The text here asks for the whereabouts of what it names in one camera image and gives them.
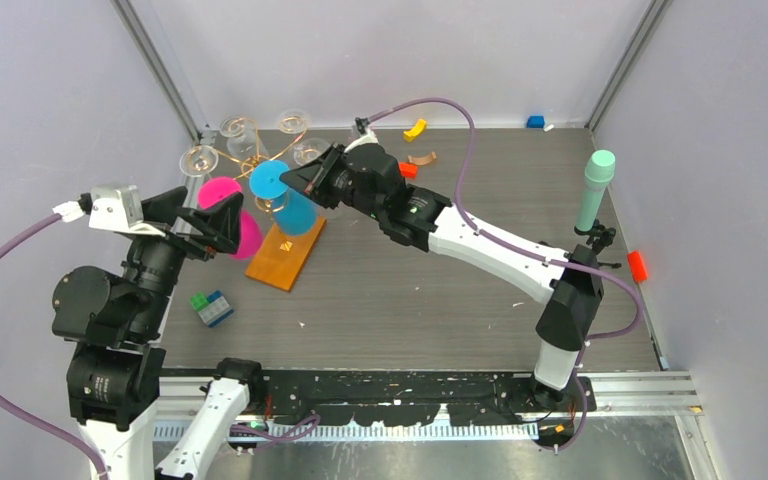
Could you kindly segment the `blue plastic wine glass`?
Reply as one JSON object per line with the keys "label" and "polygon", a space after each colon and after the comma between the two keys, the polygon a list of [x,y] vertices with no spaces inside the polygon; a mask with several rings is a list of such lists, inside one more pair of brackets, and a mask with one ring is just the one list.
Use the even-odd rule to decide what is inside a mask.
{"label": "blue plastic wine glass", "polygon": [[317,214],[310,200],[281,179],[289,171],[280,160],[265,161],[252,171],[249,187],[257,199],[269,202],[271,216],[285,235],[301,236],[314,227]]}

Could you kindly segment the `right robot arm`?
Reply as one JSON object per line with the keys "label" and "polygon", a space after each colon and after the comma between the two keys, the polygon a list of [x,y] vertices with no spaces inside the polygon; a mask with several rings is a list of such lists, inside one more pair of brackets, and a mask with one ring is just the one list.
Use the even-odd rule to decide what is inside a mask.
{"label": "right robot arm", "polygon": [[566,252],[463,215],[448,197],[408,183],[377,143],[334,144],[279,178],[321,207],[351,207],[375,220],[390,240],[471,264],[543,305],[531,397],[549,411],[570,398],[569,381],[604,296],[592,249],[578,245]]}

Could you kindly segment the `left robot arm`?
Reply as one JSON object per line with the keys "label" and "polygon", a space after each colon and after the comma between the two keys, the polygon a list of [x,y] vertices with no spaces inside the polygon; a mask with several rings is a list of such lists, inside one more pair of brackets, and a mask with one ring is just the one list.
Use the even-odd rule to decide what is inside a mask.
{"label": "left robot arm", "polygon": [[161,326],[186,260],[236,251],[244,197],[234,193],[200,210],[179,186],[141,199],[132,185],[99,186],[59,208],[65,221],[87,216],[93,229],[126,237],[121,274],[81,266],[53,295],[55,336],[75,344],[67,370],[71,416],[101,459],[103,479],[202,479],[241,414],[267,398],[262,366],[221,360],[182,438],[153,458],[162,368]]}

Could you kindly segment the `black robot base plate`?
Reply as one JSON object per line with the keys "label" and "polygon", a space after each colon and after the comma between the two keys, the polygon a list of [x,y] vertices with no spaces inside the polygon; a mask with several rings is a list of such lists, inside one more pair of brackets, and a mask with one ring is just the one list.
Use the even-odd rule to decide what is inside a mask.
{"label": "black robot base plate", "polygon": [[273,369],[242,412],[287,427],[311,415],[323,427],[525,426],[594,412],[590,387],[580,377],[554,392],[513,372]]}

